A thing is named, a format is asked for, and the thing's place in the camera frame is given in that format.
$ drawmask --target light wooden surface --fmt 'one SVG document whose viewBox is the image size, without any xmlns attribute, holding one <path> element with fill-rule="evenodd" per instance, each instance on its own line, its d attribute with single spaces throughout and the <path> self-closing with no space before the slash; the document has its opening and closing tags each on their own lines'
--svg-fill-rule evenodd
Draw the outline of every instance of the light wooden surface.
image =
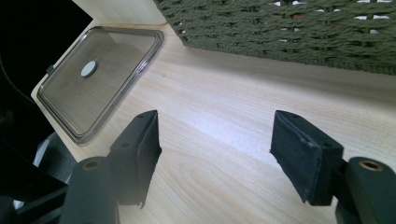
<svg viewBox="0 0 396 224">
<path fill-rule="evenodd" d="M 105 156 L 134 116 L 158 110 L 147 203 L 122 206 L 121 223 L 335 223 L 336 200 L 303 204 L 269 153 L 276 110 L 314 123 L 346 160 L 396 169 L 396 77 L 187 49 L 168 25 L 129 27 L 163 30 L 163 47 L 90 143 L 75 145 L 37 101 L 39 84 L 32 92 L 78 161 Z"/>
<path fill-rule="evenodd" d="M 73 0 L 95 21 L 162 25 L 163 14 L 151 0 Z"/>
</svg>

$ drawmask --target rectangular glass plate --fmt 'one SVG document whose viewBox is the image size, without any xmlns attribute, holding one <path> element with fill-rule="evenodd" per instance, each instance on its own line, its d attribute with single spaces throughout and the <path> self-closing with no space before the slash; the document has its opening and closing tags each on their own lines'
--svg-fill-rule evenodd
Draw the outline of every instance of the rectangular glass plate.
<svg viewBox="0 0 396 224">
<path fill-rule="evenodd" d="M 37 98 L 75 143 L 84 144 L 162 42 L 161 31 L 93 27 L 43 82 Z"/>
</svg>

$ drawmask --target black clamp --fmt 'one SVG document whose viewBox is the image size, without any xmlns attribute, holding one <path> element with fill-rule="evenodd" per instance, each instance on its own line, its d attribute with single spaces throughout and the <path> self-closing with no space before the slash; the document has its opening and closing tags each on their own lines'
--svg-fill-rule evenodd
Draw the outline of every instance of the black clamp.
<svg viewBox="0 0 396 224">
<path fill-rule="evenodd" d="M 140 114 L 106 157 L 79 162 L 69 186 L 17 210 L 12 223 L 119 224 L 119 204 L 144 206 L 161 153 L 157 111 Z"/>
<path fill-rule="evenodd" d="M 396 174 L 368 158 L 342 159 L 343 146 L 306 119 L 276 111 L 271 153 L 303 202 L 338 199 L 338 223 L 396 223 Z"/>
</svg>

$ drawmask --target green woven fabric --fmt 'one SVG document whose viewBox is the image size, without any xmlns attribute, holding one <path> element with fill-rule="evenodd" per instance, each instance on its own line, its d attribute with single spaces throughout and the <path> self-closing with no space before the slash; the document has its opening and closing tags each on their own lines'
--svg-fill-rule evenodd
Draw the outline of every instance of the green woven fabric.
<svg viewBox="0 0 396 224">
<path fill-rule="evenodd" d="M 186 47 L 396 75 L 396 0 L 154 0 Z"/>
</svg>

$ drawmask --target screw hole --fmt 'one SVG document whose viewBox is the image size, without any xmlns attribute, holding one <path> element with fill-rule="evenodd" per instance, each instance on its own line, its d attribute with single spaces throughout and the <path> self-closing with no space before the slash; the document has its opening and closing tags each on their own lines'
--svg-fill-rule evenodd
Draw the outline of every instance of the screw hole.
<svg viewBox="0 0 396 224">
<path fill-rule="evenodd" d="M 375 161 L 359 161 L 359 165 L 366 170 L 371 170 L 375 172 L 382 172 L 384 170 L 382 165 L 378 164 Z"/>
<path fill-rule="evenodd" d="M 85 171 L 95 170 L 100 166 L 99 161 L 89 161 L 82 165 L 82 169 Z"/>
</svg>

